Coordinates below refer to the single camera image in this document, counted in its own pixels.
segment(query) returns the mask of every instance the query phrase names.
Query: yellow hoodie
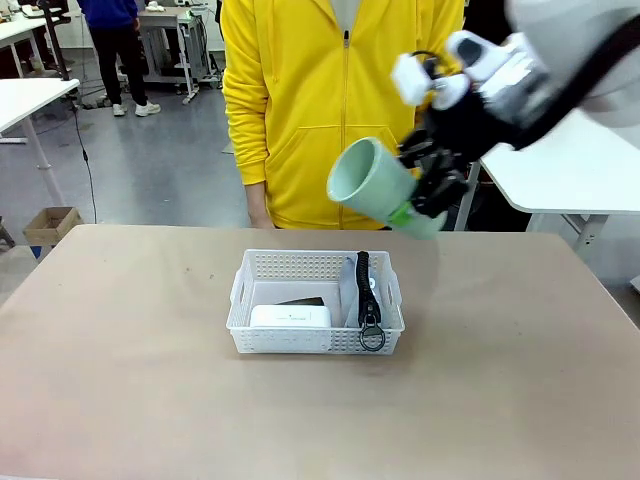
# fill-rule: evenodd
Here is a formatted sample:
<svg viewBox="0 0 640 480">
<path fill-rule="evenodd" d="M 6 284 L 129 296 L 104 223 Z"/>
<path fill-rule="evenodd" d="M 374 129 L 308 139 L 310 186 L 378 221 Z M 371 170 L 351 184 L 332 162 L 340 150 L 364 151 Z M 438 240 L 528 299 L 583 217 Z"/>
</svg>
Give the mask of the yellow hoodie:
<svg viewBox="0 0 640 480">
<path fill-rule="evenodd" d="M 464 0 L 362 0 L 346 33 L 331 0 L 225 0 L 229 135 L 243 183 L 266 181 L 276 226 L 380 227 L 329 200 L 327 177 L 354 141 L 395 149 L 411 131 L 393 64 L 414 50 L 444 55 L 463 10 Z"/>
</svg>

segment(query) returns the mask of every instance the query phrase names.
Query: white shoe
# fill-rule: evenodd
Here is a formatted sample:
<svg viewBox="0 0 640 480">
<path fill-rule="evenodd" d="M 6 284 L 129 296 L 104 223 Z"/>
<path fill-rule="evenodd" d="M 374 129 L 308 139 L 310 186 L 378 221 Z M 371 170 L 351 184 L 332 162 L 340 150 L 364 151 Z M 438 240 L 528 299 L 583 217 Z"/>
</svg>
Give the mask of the white shoe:
<svg viewBox="0 0 640 480">
<path fill-rule="evenodd" d="M 147 102 L 146 105 L 136 105 L 136 115 L 139 117 L 146 117 L 147 115 L 153 115 L 154 113 L 160 113 L 160 105 Z"/>
<path fill-rule="evenodd" d="M 114 117 L 124 117 L 127 114 L 127 107 L 125 107 L 124 105 L 114 103 L 112 108 Z"/>
</svg>

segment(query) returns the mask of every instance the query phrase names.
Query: cardboard box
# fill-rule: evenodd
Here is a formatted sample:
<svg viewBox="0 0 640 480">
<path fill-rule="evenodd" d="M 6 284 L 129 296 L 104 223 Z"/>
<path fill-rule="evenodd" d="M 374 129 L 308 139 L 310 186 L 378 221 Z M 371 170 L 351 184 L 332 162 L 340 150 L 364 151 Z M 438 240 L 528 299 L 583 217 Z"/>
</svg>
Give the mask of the cardboard box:
<svg viewBox="0 0 640 480">
<path fill-rule="evenodd" d="M 57 245 L 76 225 L 84 221 L 75 207 L 45 208 L 23 230 L 29 245 L 45 247 Z"/>
</svg>

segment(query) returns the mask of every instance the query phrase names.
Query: white plastic basket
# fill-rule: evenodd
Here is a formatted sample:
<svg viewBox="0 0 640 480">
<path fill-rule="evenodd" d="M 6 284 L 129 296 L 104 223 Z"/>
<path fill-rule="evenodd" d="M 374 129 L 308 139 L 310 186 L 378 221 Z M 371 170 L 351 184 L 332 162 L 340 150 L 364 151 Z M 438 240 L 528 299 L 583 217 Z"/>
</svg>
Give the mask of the white plastic basket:
<svg viewBox="0 0 640 480">
<path fill-rule="evenodd" d="M 344 328 L 339 280 L 345 257 L 356 252 L 247 250 L 231 290 L 227 328 L 239 353 L 332 353 L 391 355 L 404 320 L 398 277 L 387 252 L 369 252 L 371 269 L 380 282 L 381 307 L 388 312 L 386 341 L 378 352 L 360 344 L 359 328 Z M 250 327 L 255 305 L 322 297 L 331 311 L 331 328 Z"/>
</svg>

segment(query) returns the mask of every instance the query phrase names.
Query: gray shirt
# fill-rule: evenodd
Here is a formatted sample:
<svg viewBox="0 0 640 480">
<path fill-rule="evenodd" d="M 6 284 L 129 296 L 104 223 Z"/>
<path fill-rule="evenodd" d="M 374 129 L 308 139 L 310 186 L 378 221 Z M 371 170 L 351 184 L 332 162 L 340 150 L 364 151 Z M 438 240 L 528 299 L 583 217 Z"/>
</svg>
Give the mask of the gray shirt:
<svg viewBox="0 0 640 480">
<path fill-rule="evenodd" d="M 331 0 L 331 5 L 333 5 L 333 11 L 340 28 L 343 31 L 353 30 L 360 0 Z"/>
</svg>

